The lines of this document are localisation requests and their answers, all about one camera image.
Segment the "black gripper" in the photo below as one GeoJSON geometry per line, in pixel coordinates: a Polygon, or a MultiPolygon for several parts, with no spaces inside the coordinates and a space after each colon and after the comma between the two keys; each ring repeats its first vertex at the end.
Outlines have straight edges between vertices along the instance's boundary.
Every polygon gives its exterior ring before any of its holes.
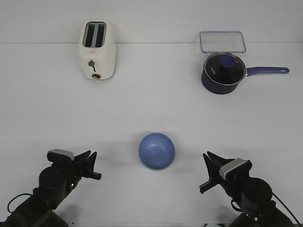
{"type": "Polygon", "coordinates": [[[210,151],[204,153],[203,158],[208,171],[209,180],[199,186],[199,192],[204,194],[216,185],[220,185],[228,196],[237,196],[235,184],[236,174],[228,174],[226,180],[219,175],[220,168],[231,162],[231,159],[225,159],[210,151]]]}
{"type": "Polygon", "coordinates": [[[72,165],[70,168],[71,171],[71,187],[76,187],[79,181],[85,178],[91,178],[94,180],[100,180],[102,177],[101,173],[94,171],[94,165],[97,157],[97,152],[88,150],[74,157],[72,165]]]}

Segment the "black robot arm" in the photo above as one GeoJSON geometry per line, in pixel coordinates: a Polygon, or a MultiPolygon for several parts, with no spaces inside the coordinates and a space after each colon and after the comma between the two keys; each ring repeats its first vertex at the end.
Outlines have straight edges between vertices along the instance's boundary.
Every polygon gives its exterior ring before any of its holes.
{"type": "Polygon", "coordinates": [[[47,152],[50,167],[39,175],[33,193],[10,213],[2,227],[66,227],[68,224],[54,210],[83,178],[100,180],[94,172],[97,153],[90,150],[75,156],[71,151],[52,149],[47,152]]]}
{"type": "Polygon", "coordinates": [[[205,222],[220,217],[224,197],[210,193],[219,185],[240,215],[234,227],[290,227],[292,221],[277,207],[278,198],[267,182],[250,177],[252,163],[240,158],[225,159],[203,154],[209,179],[196,182],[193,164],[164,172],[139,168],[130,173],[116,167],[106,174],[103,185],[89,188],[91,222],[205,222]]]}

